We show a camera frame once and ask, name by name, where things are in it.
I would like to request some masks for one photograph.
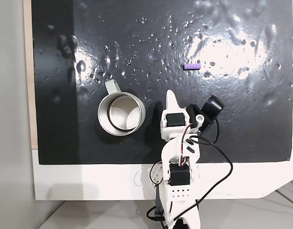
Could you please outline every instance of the wooden edge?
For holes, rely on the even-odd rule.
[[[27,85],[28,85],[31,147],[32,149],[38,149],[31,10],[32,10],[31,0],[23,0],[24,39],[25,39],[25,52],[26,52],[26,71],[27,71]]]

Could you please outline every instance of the purple block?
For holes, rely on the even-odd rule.
[[[184,65],[184,70],[199,70],[202,68],[200,63],[186,63]]]

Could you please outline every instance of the white wall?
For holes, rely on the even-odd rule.
[[[60,201],[35,201],[21,0],[0,0],[0,229],[37,229]]]

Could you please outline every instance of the red wire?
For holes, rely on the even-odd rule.
[[[184,137],[185,137],[185,134],[186,134],[188,128],[189,128],[191,125],[192,125],[192,123],[190,123],[190,124],[186,127],[186,129],[185,129],[185,131],[184,131],[184,133],[183,133],[183,136],[181,137],[181,142],[180,142],[180,166],[182,166],[181,164],[182,164],[182,162],[183,162],[183,143],[184,143]]]

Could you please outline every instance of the mug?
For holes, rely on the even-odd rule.
[[[105,82],[108,92],[100,103],[98,119],[111,135],[125,136],[135,132],[144,122],[146,109],[136,96],[121,92],[116,80]]]

